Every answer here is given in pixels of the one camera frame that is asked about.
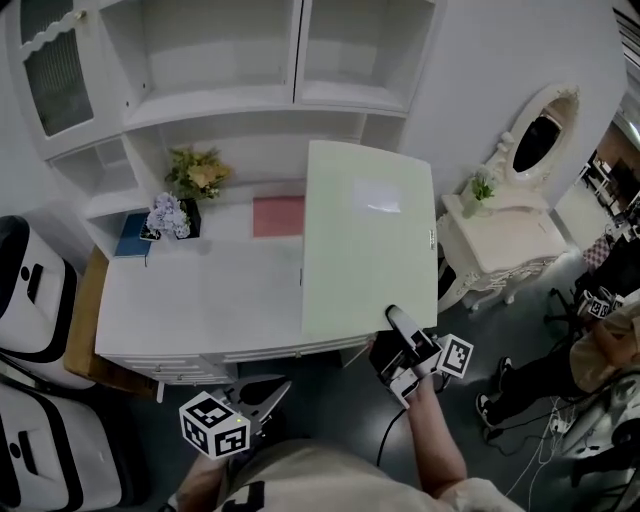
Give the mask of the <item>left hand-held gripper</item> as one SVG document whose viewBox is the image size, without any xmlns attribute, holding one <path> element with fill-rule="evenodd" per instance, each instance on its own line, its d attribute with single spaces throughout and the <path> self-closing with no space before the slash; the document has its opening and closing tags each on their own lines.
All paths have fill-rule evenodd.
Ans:
<svg viewBox="0 0 640 512">
<path fill-rule="evenodd" d="M 245 452 L 290 387 L 282 375 L 258 375 L 236 381 L 225 392 L 203 391 L 179 408 L 182 437 L 208 458 Z"/>
</svg>

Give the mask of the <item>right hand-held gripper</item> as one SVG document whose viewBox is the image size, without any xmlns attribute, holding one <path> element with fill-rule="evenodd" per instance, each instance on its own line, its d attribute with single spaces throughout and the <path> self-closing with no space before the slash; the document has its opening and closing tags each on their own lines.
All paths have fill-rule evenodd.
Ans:
<svg viewBox="0 0 640 512">
<path fill-rule="evenodd" d="M 441 393 L 452 378 L 463 379 L 474 345 L 453 334 L 437 336 L 423 331 L 404 310 L 390 305 L 385 316 L 394 329 L 379 332 L 372 343 L 369 361 L 378 379 L 403 408 L 422 380 L 436 377 Z"/>
</svg>

